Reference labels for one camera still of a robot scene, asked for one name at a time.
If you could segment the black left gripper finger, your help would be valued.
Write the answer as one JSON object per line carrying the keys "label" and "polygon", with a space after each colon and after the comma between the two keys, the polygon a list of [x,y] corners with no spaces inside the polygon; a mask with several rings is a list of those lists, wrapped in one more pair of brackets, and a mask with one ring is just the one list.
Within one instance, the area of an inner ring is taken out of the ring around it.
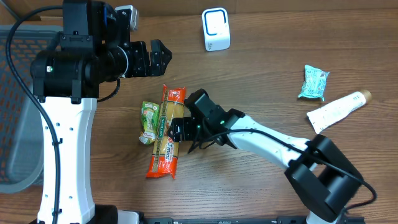
{"label": "black left gripper finger", "polygon": [[155,39],[150,41],[151,62],[170,62],[172,59],[171,51],[162,43],[161,40]]}
{"label": "black left gripper finger", "polygon": [[167,53],[150,53],[150,77],[162,76],[170,62],[170,54]]}

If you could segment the orange spaghetti packet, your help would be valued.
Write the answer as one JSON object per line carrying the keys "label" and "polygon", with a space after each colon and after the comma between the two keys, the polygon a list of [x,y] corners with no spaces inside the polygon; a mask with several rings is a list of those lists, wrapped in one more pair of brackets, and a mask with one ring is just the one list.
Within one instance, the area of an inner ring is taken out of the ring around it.
{"label": "orange spaghetti packet", "polygon": [[174,118],[182,118],[184,116],[183,101],[185,95],[185,87],[171,89],[167,85],[163,85],[158,127],[149,170],[146,174],[147,178],[171,175],[175,179],[179,143],[168,137],[167,130],[171,127],[171,122]]}

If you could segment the green juice pouch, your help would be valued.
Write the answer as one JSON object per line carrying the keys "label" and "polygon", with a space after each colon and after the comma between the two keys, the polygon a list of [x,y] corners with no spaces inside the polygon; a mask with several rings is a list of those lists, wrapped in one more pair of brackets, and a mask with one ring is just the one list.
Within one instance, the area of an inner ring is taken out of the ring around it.
{"label": "green juice pouch", "polygon": [[156,139],[159,118],[159,105],[149,101],[143,101],[141,106],[141,124],[143,130],[139,137],[143,144],[152,144]]}

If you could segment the teal snack packet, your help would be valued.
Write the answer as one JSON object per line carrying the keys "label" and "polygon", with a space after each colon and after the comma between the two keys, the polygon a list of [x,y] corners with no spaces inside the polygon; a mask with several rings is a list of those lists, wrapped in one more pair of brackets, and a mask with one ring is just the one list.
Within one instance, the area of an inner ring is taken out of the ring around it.
{"label": "teal snack packet", "polygon": [[304,82],[299,98],[321,99],[324,101],[324,91],[329,72],[320,70],[311,65],[304,66]]}

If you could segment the white tube with gold cap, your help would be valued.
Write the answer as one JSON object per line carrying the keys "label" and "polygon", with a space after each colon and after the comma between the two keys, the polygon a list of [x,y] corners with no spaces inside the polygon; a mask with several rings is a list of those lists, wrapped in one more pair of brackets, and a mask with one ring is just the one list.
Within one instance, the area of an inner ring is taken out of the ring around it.
{"label": "white tube with gold cap", "polygon": [[369,103],[371,99],[370,91],[359,90],[308,112],[307,117],[315,133],[320,134],[324,129],[345,119],[350,113]]}

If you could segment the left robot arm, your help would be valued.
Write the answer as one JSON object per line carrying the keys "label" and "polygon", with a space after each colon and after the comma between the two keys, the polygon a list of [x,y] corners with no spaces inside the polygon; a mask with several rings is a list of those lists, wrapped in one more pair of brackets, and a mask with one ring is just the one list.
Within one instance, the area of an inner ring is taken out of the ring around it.
{"label": "left robot arm", "polygon": [[38,223],[141,223],[138,212],[97,205],[90,184],[91,129],[104,82],[157,77],[171,51],[160,40],[133,42],[139,13],[131,5],[64,1],[59,45],[30,66],[43,108],[44,183]]}

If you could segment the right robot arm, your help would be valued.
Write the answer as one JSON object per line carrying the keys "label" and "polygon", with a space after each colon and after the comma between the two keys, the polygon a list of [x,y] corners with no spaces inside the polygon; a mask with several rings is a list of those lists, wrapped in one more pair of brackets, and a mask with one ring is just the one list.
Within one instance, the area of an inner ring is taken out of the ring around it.
{"label": "right robot arm", "polygon": [[253,152],[279,166],[302,203],[307,223],[338,223],[347,203],[361,186],[362,176],[327,137],[295,138],[267,128],[242,111],[225,111],[199,89],[183,104],[189,117],[174,118],[167,135],[175,142],[228,145]]}

